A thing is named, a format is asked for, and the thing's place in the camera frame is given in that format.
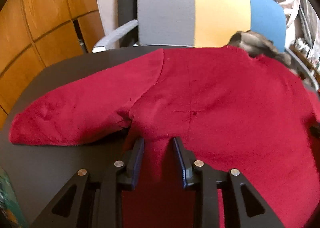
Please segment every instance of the table surface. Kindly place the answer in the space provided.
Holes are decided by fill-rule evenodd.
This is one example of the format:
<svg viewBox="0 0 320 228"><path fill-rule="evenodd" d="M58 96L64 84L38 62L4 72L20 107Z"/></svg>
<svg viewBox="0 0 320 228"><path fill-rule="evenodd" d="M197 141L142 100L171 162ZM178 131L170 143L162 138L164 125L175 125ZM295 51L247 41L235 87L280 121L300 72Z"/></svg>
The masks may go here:
<svg viewBox="0 0 320 228"><path fill-rule="evenodd" d="M12 108L0 133L0 166L9 175L17 200L29 224L77 170L85 168L89 170L93 182L100 181L106 166L121 157L125 131L81 146L12 145L8 141L8 132L14 115L59 86L156 49L172 47L124 47L77 56L45 68L29 84Z"/></svg>

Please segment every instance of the triangular cutout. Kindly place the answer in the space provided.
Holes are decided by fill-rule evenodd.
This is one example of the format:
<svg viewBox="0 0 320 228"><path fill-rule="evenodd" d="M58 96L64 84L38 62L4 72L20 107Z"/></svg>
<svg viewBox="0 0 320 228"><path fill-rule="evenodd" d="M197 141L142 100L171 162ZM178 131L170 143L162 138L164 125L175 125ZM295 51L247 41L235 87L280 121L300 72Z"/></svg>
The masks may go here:
<svg viewBox="0 0 320 228"><path fill-rule="evenodd" d="M52 208L52 213L65 218L69 217L76 191L77 186L71 186L59 202Z"/></svg>
<svg viewBox="0 0 320 228"><path fill-rule="evenodd" d="M248 217L254 217L265 213L265 209L259 203L258 199L250 192L246 185L241 186L241 193L244 200L245 210Z"/></svg>

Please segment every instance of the gray panel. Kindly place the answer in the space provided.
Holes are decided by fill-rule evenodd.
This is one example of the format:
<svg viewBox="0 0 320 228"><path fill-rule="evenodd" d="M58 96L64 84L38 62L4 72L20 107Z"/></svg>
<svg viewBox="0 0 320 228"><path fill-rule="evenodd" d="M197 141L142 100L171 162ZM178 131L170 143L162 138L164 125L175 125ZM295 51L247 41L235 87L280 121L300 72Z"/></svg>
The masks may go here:
<svg viewBox="0 0 320 228"><path fill-rule="evenodd" d="M141 45L194 45L195 0L137 0Z"/></svg>

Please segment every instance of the blue panel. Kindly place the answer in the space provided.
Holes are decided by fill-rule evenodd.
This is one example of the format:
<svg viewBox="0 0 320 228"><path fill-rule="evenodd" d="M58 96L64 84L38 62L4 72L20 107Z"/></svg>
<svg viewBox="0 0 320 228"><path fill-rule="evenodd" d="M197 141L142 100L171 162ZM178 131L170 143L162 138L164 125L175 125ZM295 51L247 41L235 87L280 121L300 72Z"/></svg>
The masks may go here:
<svg viewBox="0 0 320 228"><path fill-rule="evenodd" d="M275 47L284 51L286 21L283 8L274 0L250 0L251 30L272 40Z"/></svg>

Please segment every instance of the chair backrest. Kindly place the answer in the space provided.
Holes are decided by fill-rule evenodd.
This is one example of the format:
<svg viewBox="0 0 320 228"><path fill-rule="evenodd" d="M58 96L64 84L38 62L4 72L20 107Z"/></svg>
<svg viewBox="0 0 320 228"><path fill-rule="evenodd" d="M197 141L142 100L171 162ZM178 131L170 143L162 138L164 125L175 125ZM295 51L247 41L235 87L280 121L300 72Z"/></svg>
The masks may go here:
<svg viewBox="0 0 320 228"><path fill-rule="evenodd" d="M274 0L137 0L141 45L221 47L253 30L284 50L286 21Z"/></svg>

